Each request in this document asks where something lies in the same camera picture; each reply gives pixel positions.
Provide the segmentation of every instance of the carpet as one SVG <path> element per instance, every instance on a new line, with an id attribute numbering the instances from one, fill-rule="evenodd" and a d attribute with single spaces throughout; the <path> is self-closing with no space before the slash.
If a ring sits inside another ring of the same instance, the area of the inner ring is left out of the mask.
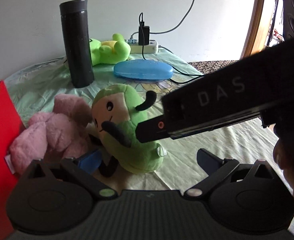
<path id="1" fill-rule="evenodd" d="M 199 70 L 202 74 L 208 74 L 234 62 L 236 62 L 236 60 L 201 61 L 189 62 L 188 64 Z"/>

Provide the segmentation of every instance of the power strip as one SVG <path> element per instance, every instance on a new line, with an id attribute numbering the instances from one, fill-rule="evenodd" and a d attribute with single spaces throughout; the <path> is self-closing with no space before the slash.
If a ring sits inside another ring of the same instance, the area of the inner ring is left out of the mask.
<path id="1" fill-rule="evenodd" d="M 138 44 L 138 40 L 129 39 L 125 40 L 130 45 L 131 51 L 130 54 L 138 53 L 141 54 L 143 46 Z M 148 45 L 144 46 L 144 54 L 158 53 L 158 42 L 155 40 L 150 40 Z"/>

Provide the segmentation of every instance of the green circular sticker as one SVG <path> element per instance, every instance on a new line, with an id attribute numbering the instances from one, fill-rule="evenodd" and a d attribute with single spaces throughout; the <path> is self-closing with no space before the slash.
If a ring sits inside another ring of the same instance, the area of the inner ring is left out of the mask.
<path id="1" fill-rule="evenodd" d="M 115 194 L 115 191 L 111 188 L 104 188 L 99 191 L 99 194 L 102 197 L 111 197 Z"/>

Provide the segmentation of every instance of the ribbed black surface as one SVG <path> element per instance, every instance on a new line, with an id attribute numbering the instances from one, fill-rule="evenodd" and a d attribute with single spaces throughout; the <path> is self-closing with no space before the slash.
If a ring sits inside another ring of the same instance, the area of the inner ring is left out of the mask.
<path id="1" fill-rule="evenodd" d="M 232 232 L 211 218 L 201 202 L 179 191 L 123 191 L 116 200 L 99 202 L 81 225 L 54 236 L 15 232 L 8 240 L 253 240 L 294 239 L 288 231 L 267 236 Z"/>

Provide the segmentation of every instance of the pink plush toy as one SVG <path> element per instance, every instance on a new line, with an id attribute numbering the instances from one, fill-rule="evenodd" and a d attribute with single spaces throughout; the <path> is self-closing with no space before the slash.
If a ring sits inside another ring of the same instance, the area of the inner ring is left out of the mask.
<path id="1" fill-rule="evenodd" d="M 34 114 L 28 121 L 29 127 L 10 146 L 15 171 L 24 173 L 32 160 L 43 159 L 45 153 L 58 152 L 63 158 L 85 154 L 90 146 L 85 127 L 91 121 L 91 109 L 82 98 L 55 96 L 53 112 Z"/>

